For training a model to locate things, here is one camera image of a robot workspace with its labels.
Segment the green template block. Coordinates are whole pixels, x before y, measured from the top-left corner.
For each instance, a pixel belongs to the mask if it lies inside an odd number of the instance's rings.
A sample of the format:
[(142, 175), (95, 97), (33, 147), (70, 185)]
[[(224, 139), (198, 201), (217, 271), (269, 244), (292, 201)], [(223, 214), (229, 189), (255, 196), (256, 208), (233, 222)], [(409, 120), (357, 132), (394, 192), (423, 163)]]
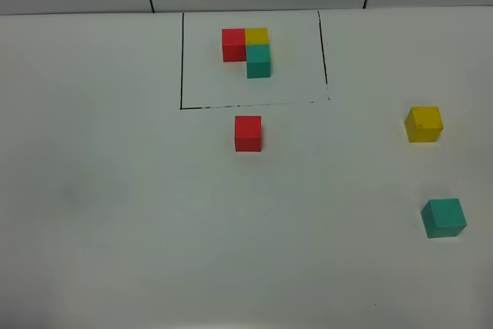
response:
[(246, 63), (248, 79), (270, 78), (272, 73), (270, 45), (248, 45)]

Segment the red template block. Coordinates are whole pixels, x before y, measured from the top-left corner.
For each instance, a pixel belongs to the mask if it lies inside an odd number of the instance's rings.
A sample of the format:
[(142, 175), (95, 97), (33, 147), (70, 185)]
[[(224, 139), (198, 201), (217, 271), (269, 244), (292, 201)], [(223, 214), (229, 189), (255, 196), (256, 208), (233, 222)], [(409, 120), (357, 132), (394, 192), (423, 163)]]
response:
[(223, 29), (222, 51), (224, 62), (245, 62), (245, 29)]

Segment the yellow template block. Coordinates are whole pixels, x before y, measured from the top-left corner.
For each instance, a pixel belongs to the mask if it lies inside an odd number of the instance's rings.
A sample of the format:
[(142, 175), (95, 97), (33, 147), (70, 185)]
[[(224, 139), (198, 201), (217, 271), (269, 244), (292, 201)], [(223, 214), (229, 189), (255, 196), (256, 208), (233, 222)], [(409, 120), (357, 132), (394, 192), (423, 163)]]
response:
[(268, 45), (270, 43), (268, 28), (248, 28), (244, 31), (246, 45)]

